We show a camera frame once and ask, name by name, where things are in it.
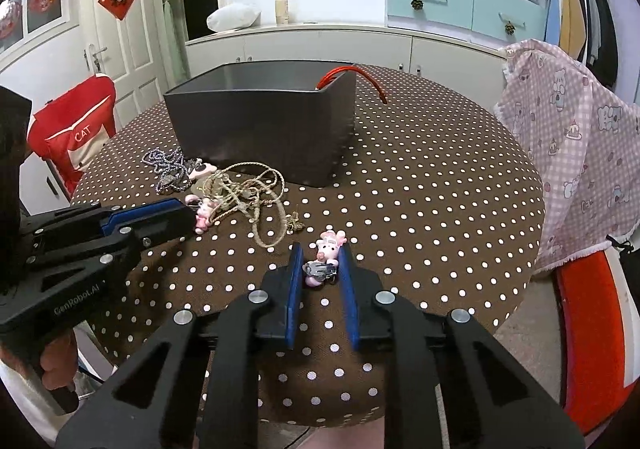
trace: white pillow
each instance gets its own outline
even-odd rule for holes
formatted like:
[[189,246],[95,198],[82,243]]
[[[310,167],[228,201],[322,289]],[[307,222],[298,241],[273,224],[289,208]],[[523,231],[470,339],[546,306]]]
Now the white pillow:
[[243,3],[232,3],[216,10],[207,17],[207,27],[213,32],[223,32],[235,28],[247,28],[251,26],[260,10]]

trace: beige rope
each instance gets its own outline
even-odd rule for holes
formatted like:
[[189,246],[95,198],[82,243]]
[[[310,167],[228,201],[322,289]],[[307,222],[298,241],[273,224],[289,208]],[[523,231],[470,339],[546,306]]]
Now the beige rope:
[[[257,165],[264,168],[264,171],[259,176],[250,178],[244,182],[234,182],[231,180],[228,172],[244,165]],[[267,182],[267,175],[270,175],[269,178],[273,175],[273,182]],[[249,223],[252,224],[255,242],[264,249],[275,247],[287,234],[287,216],[284,206],[280,201],[284,194],[284,184],[284,177],[280,171],[260,162],[240,162],[233,164],[226,169],[216,171],[209,176],[202,185],[202,192],[204,196],[210,198],[213,202],[217,202],[213,213],[209,217],[209,220],[207,220],[209,226],[214,222],[222,221],[230,214],[239,210],[247,217]],[[277,185],[280,186],[280,194],[276,196],[273,190]],[[268,198],[262,199],[260,197],[262,194],[266,194]],[[271,206],[273,204],[275,204],[278,209],[280,232],[273,243],[267,244],[262,241],[262,238],[258,233],[260,209],[262,206]],[[219,210],[224,210],[224,212],[222,212],[222,214],[217,214]]]

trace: person's hand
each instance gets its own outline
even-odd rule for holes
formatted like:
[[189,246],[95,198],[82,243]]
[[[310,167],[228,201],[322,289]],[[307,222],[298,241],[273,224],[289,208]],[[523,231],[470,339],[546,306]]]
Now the person's hand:
[[[0,361],[27,377],[24,364],[13,353],[0,346]],[[51,341],[40,356],[40,366],[44,370],[42,384],[47,389],[65,387],[74,379],[78,371],[78,344],[73,330]]]

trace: round table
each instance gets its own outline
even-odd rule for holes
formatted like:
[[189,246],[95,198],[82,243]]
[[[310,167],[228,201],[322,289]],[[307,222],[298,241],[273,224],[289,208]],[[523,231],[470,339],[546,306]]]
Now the round table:
[[[345,230],[357,263],[423,310],[466,308],[492,333],[516,309],[544,218],[540,178],[526,153],[464,96],[403,72],[366,69],[389,104],[358,78],[355,137],[335,183],[287,184],[284,205],[299,212],[302,232],[268,252],[238,212],[204,236],[143,252],[122,299],[91,321],[113,363],[176,310],[220,310],[254,289],[267,269],[287,264],[293,241],[314,259],[314,242],[327,228]],[[131,208],[160,199],[158,177],[141,159],[151,148],[177,145],[165,105],[150,108],[103,147],[73,203]],[[270,230],[277,234],[276,212],[263,208],[267,240]],[[351,350],[338,286],[305,288],[301,307],[294,350],[259,357],[259,418],[315,427],[379,418],[385,358]]]

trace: window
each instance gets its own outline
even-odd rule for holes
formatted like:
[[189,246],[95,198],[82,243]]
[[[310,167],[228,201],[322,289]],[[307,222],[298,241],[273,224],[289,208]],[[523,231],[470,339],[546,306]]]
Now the window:
[[0,3],[0,60],[69,19],[69,0],[4,0]]

